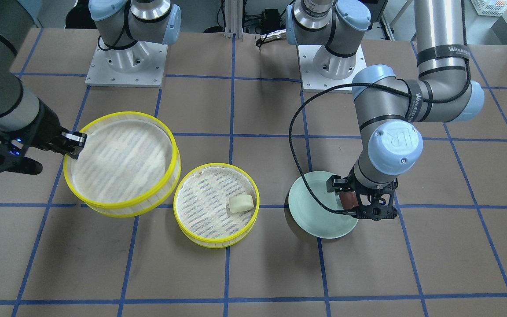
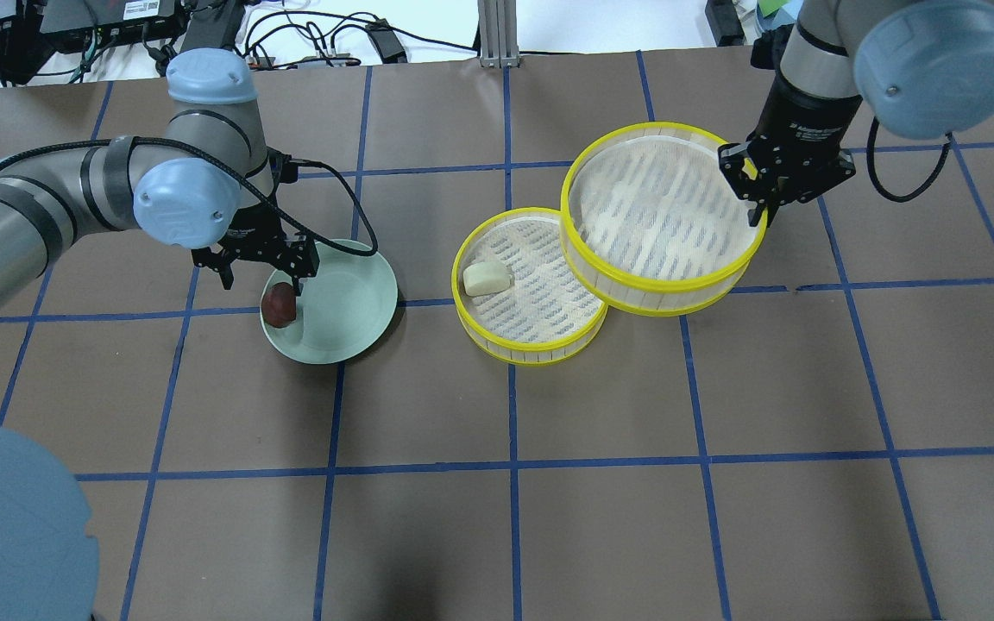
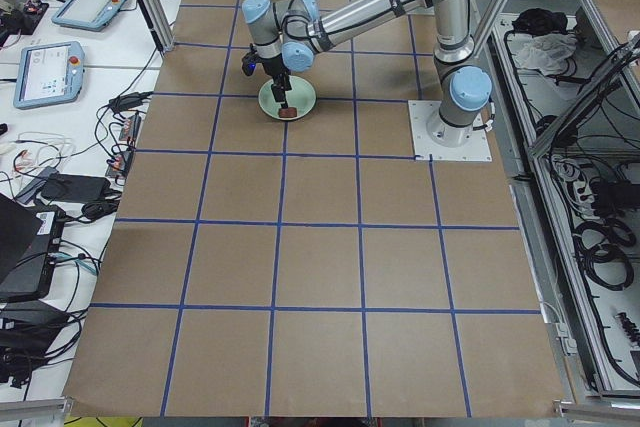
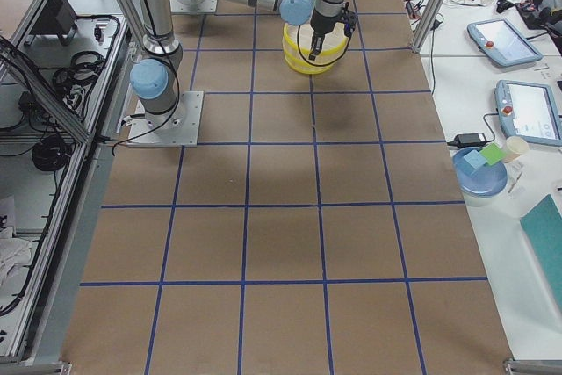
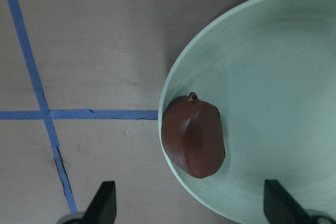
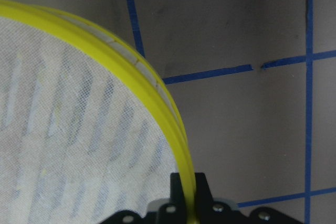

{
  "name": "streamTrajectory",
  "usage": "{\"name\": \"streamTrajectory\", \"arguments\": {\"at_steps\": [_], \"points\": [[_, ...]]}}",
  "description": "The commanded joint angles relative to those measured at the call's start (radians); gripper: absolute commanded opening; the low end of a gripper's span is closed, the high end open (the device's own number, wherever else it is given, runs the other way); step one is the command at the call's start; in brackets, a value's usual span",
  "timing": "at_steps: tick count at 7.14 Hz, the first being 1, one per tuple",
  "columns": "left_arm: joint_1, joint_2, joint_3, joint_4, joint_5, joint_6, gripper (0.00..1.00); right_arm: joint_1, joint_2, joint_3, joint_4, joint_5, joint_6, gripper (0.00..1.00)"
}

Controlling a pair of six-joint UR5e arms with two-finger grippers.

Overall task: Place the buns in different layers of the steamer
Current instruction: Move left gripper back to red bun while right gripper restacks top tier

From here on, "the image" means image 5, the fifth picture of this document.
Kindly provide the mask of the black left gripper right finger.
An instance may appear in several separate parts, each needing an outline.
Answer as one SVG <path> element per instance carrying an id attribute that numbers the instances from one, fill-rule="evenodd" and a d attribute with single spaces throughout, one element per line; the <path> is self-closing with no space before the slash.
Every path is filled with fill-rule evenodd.
<path id="1" fill-rule="evenodd" d="M 279 181 L 264 181 L 264 215 L 269 223 L 308 223 L 309 215 Z"/>

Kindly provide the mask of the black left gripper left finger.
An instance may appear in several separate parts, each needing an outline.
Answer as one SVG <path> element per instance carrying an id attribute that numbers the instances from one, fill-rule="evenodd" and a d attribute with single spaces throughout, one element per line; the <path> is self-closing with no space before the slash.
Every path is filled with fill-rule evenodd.
<path id="1" fill-rule="evenodd" d="M 115 181 L 102 182 L 81 223 L 113 224 L 116 219 Z"/>

